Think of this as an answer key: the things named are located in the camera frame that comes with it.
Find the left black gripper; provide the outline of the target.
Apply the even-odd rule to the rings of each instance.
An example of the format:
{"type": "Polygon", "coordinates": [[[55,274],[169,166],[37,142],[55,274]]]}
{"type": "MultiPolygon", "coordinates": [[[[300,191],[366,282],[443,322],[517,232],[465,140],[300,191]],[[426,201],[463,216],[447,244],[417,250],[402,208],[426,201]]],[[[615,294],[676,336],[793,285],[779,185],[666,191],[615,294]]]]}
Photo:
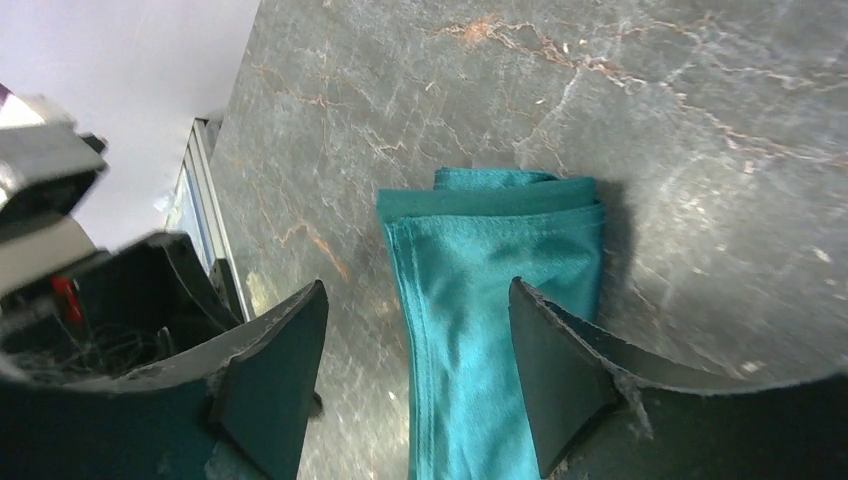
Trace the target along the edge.
{"type": "Polygon", "coordinates": [[[40,383],[117,378],[241,323],[190,236],[158,231],[2,294],[1,357],[40,383]]]}

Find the teal cloth napkin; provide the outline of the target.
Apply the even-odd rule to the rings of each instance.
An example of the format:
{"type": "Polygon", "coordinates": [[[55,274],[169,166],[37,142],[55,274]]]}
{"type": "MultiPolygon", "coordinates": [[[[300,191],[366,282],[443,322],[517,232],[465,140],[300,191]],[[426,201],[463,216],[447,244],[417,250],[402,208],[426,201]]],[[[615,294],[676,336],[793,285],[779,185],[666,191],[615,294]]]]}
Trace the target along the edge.
{"type": "Polygon", "coordinates": [[[409,477],[537,478],[509,288],[521,278],[595,318],[595,180],[442,168],[429,190],[381,190],[376,213],[409,340],[409,477]]]}

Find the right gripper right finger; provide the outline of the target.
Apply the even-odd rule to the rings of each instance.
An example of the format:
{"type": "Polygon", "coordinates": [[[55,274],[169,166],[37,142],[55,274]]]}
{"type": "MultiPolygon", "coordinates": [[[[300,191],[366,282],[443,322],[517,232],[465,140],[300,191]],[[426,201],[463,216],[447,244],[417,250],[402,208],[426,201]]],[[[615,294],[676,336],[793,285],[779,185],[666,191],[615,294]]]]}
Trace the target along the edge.
{"type": "Polygon", "coordinates": [[[778,383],[691,368],[521,279],[509,319],[537,464],[554,479],[843,479],[847,375],[778,383]]]}

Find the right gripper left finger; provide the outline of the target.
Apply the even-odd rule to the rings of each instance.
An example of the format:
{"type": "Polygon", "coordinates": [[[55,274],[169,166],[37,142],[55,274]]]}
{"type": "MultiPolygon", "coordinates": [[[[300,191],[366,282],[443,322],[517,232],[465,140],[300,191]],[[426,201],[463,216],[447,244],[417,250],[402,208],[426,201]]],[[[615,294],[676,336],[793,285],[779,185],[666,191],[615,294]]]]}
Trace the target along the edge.
{"type": "Polygon", "coordinates": [[[118,379],[1,383],[5,479],[293,479],[329,301],[314,281],[118,379]]]}

